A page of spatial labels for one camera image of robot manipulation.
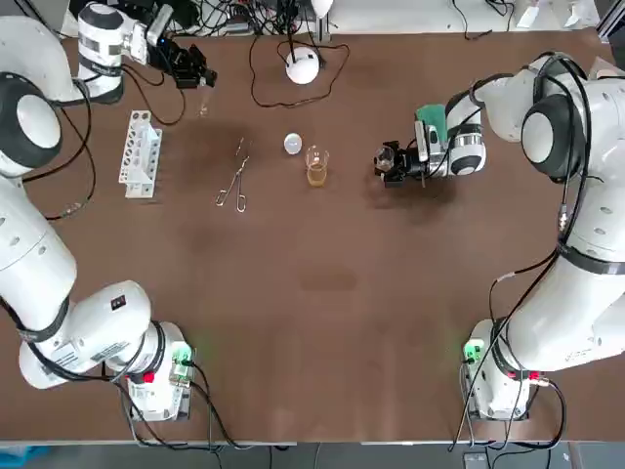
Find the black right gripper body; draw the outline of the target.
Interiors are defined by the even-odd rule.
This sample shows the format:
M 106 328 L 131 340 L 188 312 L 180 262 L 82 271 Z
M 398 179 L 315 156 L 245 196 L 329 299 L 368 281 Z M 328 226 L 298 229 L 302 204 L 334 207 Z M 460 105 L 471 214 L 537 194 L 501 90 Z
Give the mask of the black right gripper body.
M 423 162 L 419 159 L 419 150 L 416 147 L 399 150 L 398 172 L 402 178 L 422 176 Z

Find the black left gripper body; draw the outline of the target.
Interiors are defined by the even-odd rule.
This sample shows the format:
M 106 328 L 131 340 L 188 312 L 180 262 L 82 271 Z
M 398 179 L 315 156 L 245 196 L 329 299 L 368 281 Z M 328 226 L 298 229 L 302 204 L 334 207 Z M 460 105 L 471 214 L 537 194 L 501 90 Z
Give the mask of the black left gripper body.
M 182 47 L 167 37 L 160 38 L 156 45 L 148 46 L 148 63 L 170 76 L 192 76 L 192 47 Z

